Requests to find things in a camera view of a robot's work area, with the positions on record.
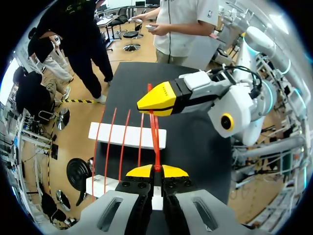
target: black pants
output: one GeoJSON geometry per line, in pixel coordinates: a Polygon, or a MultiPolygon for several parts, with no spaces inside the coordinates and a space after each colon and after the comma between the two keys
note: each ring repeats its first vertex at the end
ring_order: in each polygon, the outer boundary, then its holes
{"type": "Polygon", "coordinates": [[[91,42],[76,54],[68,56],[68,61],[73,71],[83,81],[86,88],[94,98],[101,95],[101,85],[97,76],[92,71],[91,60],[103,73],[105,82],[113,79],[113,72],[103,39],[91,42]]]}

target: khaki pants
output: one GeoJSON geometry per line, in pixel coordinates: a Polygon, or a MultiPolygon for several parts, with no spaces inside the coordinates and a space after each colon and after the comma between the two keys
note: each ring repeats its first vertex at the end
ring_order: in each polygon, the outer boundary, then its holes
{"type": "Polygon", "coordinates": [[[168,64],[169,59],[171,65],[182,65],[182,63],[185,61],[187,57],[173,57],[164,54],[163,52],[159,51],[158,49],[156,50],[156,58],[158,63],[164,63],[168,64]]]}
{"type": "Polygon", "coordinates": [[[54,50],[47,56],[43,64],[54,75],[65,82],[69,82],[73,78],[67,71],[67,64],[54,50]]]}
{"type": "Polygon", "coordinates": [[[51,103],[54,101],[54,97],[57,91],[61,94],[64,93],[63,87],[60,85],[60,83],[57,82],[55,78],[50,78],[45,88],[50,93],[51,103]]]}

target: black jacket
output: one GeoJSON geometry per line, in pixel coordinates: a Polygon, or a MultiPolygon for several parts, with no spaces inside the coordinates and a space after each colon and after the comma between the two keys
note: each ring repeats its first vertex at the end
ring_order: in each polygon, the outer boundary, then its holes
{"type": "Polygon", "coordinates": [[[50,93],[40,84],[41,81],[41,74],[35,71],[21,79],[15,97],[17,110],[20,114],[25,108],[32,116],[38,117],[41,110],[49,110],[51,106],[50,93]]]}

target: person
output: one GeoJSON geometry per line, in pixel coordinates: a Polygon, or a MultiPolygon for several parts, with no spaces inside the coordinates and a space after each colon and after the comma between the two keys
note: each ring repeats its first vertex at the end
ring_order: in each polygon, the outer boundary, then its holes
{"type": "Polygon", "coordinates": [[[133,19],[157,17],[154,46],[159,63],[182,65],[195,35],[209,36],[218,24],[218,0],[161,0],[160,7],[133,19]]]}
{"type": "Polygon", "coordinates": [[[41,85],[42,78],[42,75],[35,71],[25,76],[22,67],[18,67],[14,72],[13,82],[18,86],[15,102],[20,114],[25,108],[38,119],[40,111],[50,111],[57,91],[63,95],[63,99],[68,98],[69,86],[63,89],[55,78],[49,79],[47,85],[43,86],[41,85]]]}
{"type": "Polygon", "coordinates": [[[44,13],[37,26],[40,38],[59,35],[68,61],[90,91],[96,101],[105,104],[106,97],[101,94],[101,85],[92,71],[91,60],[103,73],[105,82],[113,79],[104,40],[94,12],[103,0],[58,0],[44,13]]]}
{"type": "Polygon", "coordinates": [[[63,59],[56,53],[56,50],[59,48],[57,42],[54,39],[54,36],[49,38],[39,39],[35,35],[36,28],[32,28],[28,34],[30,39],[28,43],[28,55],[36,63],[36,57],[39,61],[45,65],[45,67],[50,70],[54,75],[56,75],[61,80],[70,83],[73,81],[72,75],[67,71],[67,64],[63,59]]]}

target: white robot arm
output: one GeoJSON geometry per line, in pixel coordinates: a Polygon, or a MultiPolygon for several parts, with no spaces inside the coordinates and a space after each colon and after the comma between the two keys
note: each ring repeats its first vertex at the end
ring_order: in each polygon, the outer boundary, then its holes
{"type": "MultiPolygon", "coordinates": [[[[311,94],[304,81],[295,76],[289,60],[268,36],[249,27],[236,66],[185,74],[162,83],[137,103],[138,110],[142,113],[153,110],[157,116],[204,110],[222,137],[233,136],[245,145],[253,145],[260,136],[265,116],[277,101],[276,87],[256,74],[259,52],[267,54],[283,70],[303,103],[308,104],[311,94]]],[[[306,108],[302,108],[299,118],[305,117],[306,108]]]]}

